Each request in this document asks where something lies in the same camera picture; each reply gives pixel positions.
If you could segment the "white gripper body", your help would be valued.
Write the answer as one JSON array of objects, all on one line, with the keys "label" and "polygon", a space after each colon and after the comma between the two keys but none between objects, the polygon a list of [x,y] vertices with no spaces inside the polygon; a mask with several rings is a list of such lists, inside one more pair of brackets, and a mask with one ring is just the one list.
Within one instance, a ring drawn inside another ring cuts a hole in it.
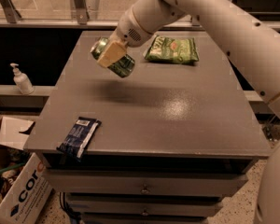
[{"label": "white gripper body", "polygon": [[110,36],[111,41],[118,41],[125,47],[140,47],[152,37],[137,22],[131,11],[126,11],[119,19],[118,26]]}]

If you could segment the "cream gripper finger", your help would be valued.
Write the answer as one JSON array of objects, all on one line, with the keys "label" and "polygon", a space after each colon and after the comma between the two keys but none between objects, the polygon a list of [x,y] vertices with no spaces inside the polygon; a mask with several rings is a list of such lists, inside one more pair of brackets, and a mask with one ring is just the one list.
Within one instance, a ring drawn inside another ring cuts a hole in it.
[{"label": "cream gripper finger", "polygon": [[102,67],[108,67],[117,62],[127,53],[127,45],[121,39],[103,39],[98,41],[102,51],[97,59],[98,64]]}]

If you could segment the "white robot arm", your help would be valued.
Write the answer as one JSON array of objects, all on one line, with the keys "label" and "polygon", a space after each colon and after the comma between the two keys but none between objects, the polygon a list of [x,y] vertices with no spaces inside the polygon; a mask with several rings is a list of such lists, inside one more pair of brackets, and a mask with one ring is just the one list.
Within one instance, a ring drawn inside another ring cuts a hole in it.
[{"label": "white robot arm", "polygon": [[[98,58],[108,67],[160,28],[190,15],[280,118],[280,34],[229,0],[138,0],[120,18]],[[280,140],[267,160],[254,224],[280,224]]]}]

